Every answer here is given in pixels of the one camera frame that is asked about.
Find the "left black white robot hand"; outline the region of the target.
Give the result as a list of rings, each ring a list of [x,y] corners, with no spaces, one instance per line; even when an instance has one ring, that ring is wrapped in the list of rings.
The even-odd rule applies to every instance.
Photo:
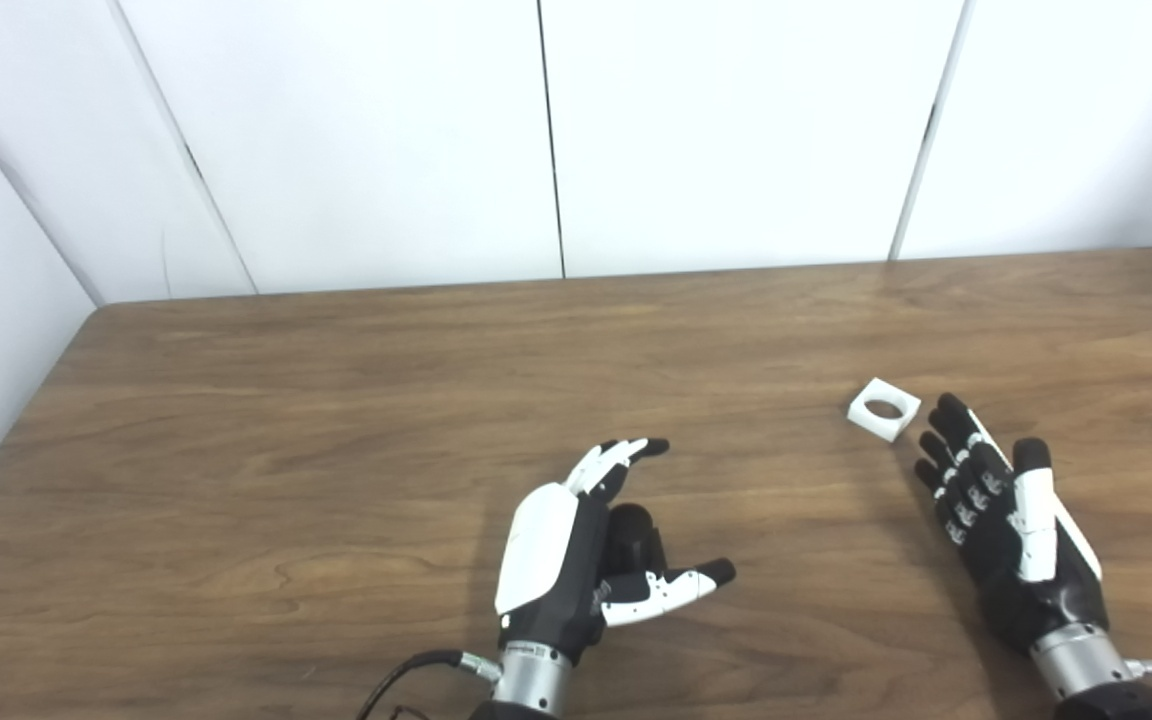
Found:
[[[612,439],[518,503],[495,588],[500,647],[539,644],[576,666],[611,626],[666,615],[736,578],[728,559],[669,564],[653,515],[616,502],[628,470],[667,450],[664,438]]]

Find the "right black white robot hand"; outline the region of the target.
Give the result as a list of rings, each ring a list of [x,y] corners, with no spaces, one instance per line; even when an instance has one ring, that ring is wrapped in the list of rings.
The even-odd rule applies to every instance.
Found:
[[[1010,452],[965,402],[943,393],[914,471],[972,579],[984,624],[1020,653],[1064,626],[1108,629],[1100,560],[1056,495],[1049,447]]]

